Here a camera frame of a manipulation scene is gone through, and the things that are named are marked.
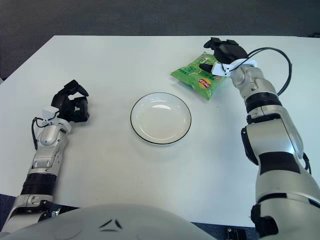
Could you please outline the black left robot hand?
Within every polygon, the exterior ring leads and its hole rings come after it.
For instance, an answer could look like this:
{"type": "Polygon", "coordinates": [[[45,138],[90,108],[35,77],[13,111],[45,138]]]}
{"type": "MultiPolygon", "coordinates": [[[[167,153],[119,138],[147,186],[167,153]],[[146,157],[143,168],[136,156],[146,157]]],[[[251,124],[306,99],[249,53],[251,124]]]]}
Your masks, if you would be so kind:
{"type": "Polygon", "coordinates": [[[54,95],[51,106],[58,109],[57,117],[67,122],[86,122],[88,112],[88,92],[73,79],[54,95]]]}

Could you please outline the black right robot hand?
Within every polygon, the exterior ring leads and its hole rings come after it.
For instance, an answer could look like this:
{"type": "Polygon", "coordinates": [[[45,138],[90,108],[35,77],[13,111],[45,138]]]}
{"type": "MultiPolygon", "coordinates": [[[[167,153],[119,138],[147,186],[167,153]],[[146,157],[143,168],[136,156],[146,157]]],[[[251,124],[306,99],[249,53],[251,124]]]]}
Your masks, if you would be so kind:
{"type": "Polygon", "coordinates": [[[220,40],[217,37],[211,37],[203,47],[213,50],[213,56],[220,64],[224,74],[232,70],[231,64],[237,60],[246,60],[248,53],[234,40],[220,40]]]}

